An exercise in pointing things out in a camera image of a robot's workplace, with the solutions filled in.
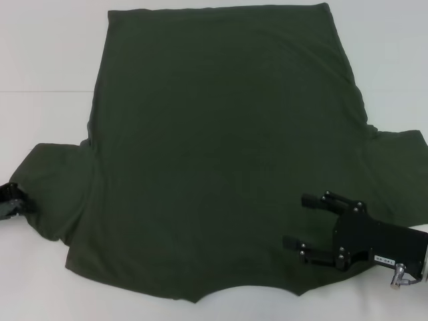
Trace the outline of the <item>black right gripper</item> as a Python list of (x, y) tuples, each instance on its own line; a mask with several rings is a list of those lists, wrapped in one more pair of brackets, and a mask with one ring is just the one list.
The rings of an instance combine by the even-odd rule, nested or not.
[(426, 232), (373, 219), (363, 207), (353, 207), (353, 201), (330, 191), (321, 197), (303, 194), (301, 204), (340, 215), (333, 228), (332, 252), (315, 249), (289, 235), (282, 237), (283, 248), (297, 251), (301, 263), (346, 271), (367, 261), (395, 270), (398, 280), (403, 274), (417, 281), (427, 278)]

